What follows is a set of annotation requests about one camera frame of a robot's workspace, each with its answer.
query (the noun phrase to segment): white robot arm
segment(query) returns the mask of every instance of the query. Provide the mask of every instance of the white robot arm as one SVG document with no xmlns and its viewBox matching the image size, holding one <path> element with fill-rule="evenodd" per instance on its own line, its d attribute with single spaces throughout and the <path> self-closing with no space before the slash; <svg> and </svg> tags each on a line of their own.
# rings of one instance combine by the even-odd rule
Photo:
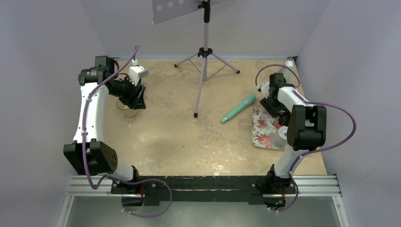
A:
<svg viewBox="0 0 401 227">
<path fill-rule="evenodd" d="M 271 74 L 269 83 L 263 84 L 260 91 L 265 95 L 260 101 L 263 107 L 273 117 L 279 116 L 280 124 L 288 126 L 288 146 L 271 171 L 275 177 L 290 178 L 290 170 L 295 171 L 304 158 L 300 155 L 324 144 L 326 108 L 308 104 L 294 85 L 287 84 L 282 73 Z"/>
<path fill-rule="evenodd" d="M 107 56 L 95 58 L 95 67 L 82 70 L 78 76 L 81 85 L 81 111 L 79 123 L 75 132 L 73 143 L 64 145 L 64 155 L 70 161 L 75 170 L 84 175 L 82 160 L 82 119 L 85 103 L 95 87 L 114 73 L 114 60 Z M 108 174 L 111 177 L 123 181 L 134 179 L 136 169 L 117 159 L 116 152 L 106 144 L 103 137 L 103 120 L 105 104 L 108 95 L 119 97 L 119 100 L 131 109 L 145 109 L 143 94 L 145 86 L 141 79 L 148 75 L 148 70 L 140 66 L 137 60 L 132 60 L 132 66 L 128 70 L 128 76 L 124 79 L 113 79 L 102 85 L 91 97 L 87 110 L 86 138 L 87 160 L 91 175 Z"/>
</svg>

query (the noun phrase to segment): tripod stand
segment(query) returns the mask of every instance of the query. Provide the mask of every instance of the tripod stand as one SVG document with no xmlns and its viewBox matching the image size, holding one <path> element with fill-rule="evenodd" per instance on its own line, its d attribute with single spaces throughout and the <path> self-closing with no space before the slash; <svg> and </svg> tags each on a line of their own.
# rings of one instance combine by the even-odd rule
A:
<svg viewBox="0 0 401 227">
<path fill-rule="evenodd" d="M 195 68 L 200 73 L 199 88 L 198 88 L 198 98 L 196 99 L 195 112 L 193 114 L 194 118 L 198 117 L 199 100 L 200 100 L 200 96 L 201 96 L 201 91 L 200 90 L 202 89 L 202 83 L 203 82 L 206 82 L 207 80 L 212 78 L 214 75 L 216 75 L 218 72 L 220 72 L 226 66 L 232 68 L 236 73 L 240 73 L 240 70 L 236 69 L 230 63 L 228 63 L 224 59 L 220 58 L 217 54 L 213 53 L 213 50 L 208 47 L 208 44 L 209 44 L 209 22 L 210 22 L 210 0 L 202 1 L 202 3 L 198 6 L 198 8 L 199 9 L 200 8 L 204 8 L 204 10 L 205 10 L 204 14 L 203 14 L 203 22 L 205 24 L 204 31 L 203 31 L 204 32 L 204 34 L 203 34 L 203 47 L 199 48 L 199 52 L 197 52 L 196 54 L 191 55 L 190 57 L 188 57 L 188 58 L 186 58 L 186 59 L 182 60 L 181 62 L 179 62 L 179 63 L 174 65 L 174 67 L 177 68 L 182 63 L 184 63 L 186 61 L 190 61 L 192 63 L 192 65 L 194 65 Z M 219 61 L 224 63 L 224 66 L 222 68 L 220 68 L 217 72 L 215 72 L 213 75 L 211 75 L 210 77 L 207 77 L 208 56 L 209 55 L 214 56 Z M 196 65 L 191 61 L 191 58 L 193 58 L 195 56 L 198 56 L 198 57 L 202 56 L 202 58 L 203 58 L 203 60 L 202 60 L 202 69 L 201 70 L 199 70 L 198 67 L 196 67 Z"/>
</svg>

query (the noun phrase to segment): speckled surface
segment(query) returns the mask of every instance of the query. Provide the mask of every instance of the speckled surface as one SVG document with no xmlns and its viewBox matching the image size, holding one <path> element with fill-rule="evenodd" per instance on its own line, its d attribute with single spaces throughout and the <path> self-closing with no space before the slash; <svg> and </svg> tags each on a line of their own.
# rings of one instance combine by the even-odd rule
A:
<svg viewBox="0 0 401 227">
<path fill-rule="evenodd" d="M 241 74 L 225 67 L 204 82 L 199 116 L 195 119 L 200 74 L 194 66 L 186 62 L 175 68 L 176 61 L 140 61 L 149 69 L 149 75 L 142 80 L 146 86 L 146 110 L 125 118 L 116 108 L 116 97 L 107 100 L 105 141 L 116 150 L 118 159 L 136 166 L 141 175 L 266 174 L 283 151 L 252 144 L 252 109 L 261 107 L 259 100 L 263 98 L 256 91 L 254 78 L 263 66 L 283 62 L 229 62 Z M 201 67 L 201 61 L 194 63 Z M 209 61 L 208 75 L 221 66 L 219 61 Z M 266 69 L 260 82 L 278 70 Z M 221 124 L 221 118 L 251 93 L 256 94 L 257 101 Z M 295 174 L 325 175 L 321 154 L 305 157 Z"/>
</svg>

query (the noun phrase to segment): gray wall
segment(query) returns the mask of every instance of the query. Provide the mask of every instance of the gray wall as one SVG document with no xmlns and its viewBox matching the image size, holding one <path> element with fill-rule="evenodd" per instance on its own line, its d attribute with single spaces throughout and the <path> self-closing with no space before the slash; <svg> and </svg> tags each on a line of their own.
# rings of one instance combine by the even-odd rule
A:
<svg viewBox="0 0 401 227">
<path fill-rule="evenodd" d="M 78 0 L 0 1 L 0 226 L 55 226 L 78 74 L 104 49 Z"/>
<path fill-rule="evenodd" d="M 151 0 L 80 1 L 109 55 L 140 43 L 141 59 L 179 59 L 203 45 L 203 10 L 152 25 Z M 212 7 L 209 46 L 230 59 L 297 56 L 328 2 L 228 0 Z"/>
<path fill-rule="evenodd" d="M 297 63 L 310 100 L 356 118 L 354 138 L 323 154 L 353 227 L 400 225 L 400 37 L 401 1 L 331 0 Z M 350 130 L 346 115 L 330 109 L 326 144 Z"/>
</svg>

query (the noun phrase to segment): floral pattern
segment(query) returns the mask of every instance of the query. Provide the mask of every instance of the floral pattern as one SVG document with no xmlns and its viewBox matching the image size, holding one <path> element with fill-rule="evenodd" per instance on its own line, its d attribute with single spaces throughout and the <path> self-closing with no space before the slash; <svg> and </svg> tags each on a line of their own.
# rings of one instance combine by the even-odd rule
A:
<svg viewBox="0 0 401 227">
<path fill-rule="evenodd" d="M 255 109 L 252 113 L 252 142 L 253 145 L 260 148 L 276 148 L 271 143 L 271 136 L 281 126 L 277 117 L 272 117 L 266 110 Z"/>
</svg>

